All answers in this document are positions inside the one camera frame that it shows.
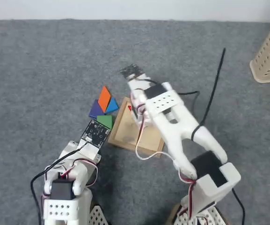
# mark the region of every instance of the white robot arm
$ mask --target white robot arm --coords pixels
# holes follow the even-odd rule
[[[77,151],[50,169],[44,178],[43,214],[46,225],[88,225],[92,193],[89,186],[97,179],[99,149],[110,130],[92,120],[79,143],[70,141],[60,157]],[[95,180],[88,184],[93,171]]]
[[[201,126],[195,132],[193,141],[207,152],[190,162],[184,154],[182,140],[191,139],[199,123],[177,92],[167,82],[152,81],[134,64],[122,69],[121,73],[131,89],[131,113],[134,120],[140,125],[144,117],[145,125],[157,127],[168,147],[174,167],[194,180],[190,217],[214,206],[241,179],[234,165],[227,162],[224,149],[209,130]],[[182,206],[189,207],[189,196],[182,199]]]

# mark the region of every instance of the colored block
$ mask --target colored block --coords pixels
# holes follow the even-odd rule
[[[94,100],[94,103],[91,107],[89,116],[96,119],[97,116],[99,116],[99,115],[104,115],[104,113],[103,113],[101,107],[99,106],[97,100]]]
[[[110,92],[108,91],[106,86],[103,86],[101,94],[100,94],[99,99],[98,99],[98,104],[100,105],[103,112],[106,112],[110,98],[111,98]]]
[[[117,105],[116,100],[114,98],[111,98],[110,103],[105,113],[111,113],[111,112],[116,111],[117,109],[118,109],[118,105]]]
[[[111,115],[97,116],[97,121],[105,125],[107,128],[112,129],[113,127],[113,116]]]

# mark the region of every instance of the purple triangle block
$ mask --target purple triangle block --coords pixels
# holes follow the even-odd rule
[[[102,108],[99,106],[98,101],[95,100],[91,107],[89,116],[96,119],[97,116],[100,116],[100,115],[104,115],[104,113],[102,111]]]

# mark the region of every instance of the gray carpet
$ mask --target gray carpet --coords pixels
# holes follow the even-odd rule
[[[0,21],[0,225],[37,224],[31,178],[78,141],[102,85],[119,103],[129,94],[120,68],[137,63],[177,91],[200,90],[200,120],[223,47],[206,125],[242,175],[236,191],[246,224],[270,224],[270,83],[255,82],[249,70],[269,30],[270,23]],[[191,106],[193,97],[183,99]],[[192,159],[202,149],[184,141],[184,151]],[[92,190],[113,225],[157,225],[188,186],[167,157],[142,162],[106,144]],[[218,206],[241,224],[232,194]]]

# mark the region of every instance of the green square block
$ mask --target green square block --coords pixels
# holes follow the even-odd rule
[[[107,128],[113,128],[113,116],[112,115],[102,115],[97,116],[97,121],[105,125]]]

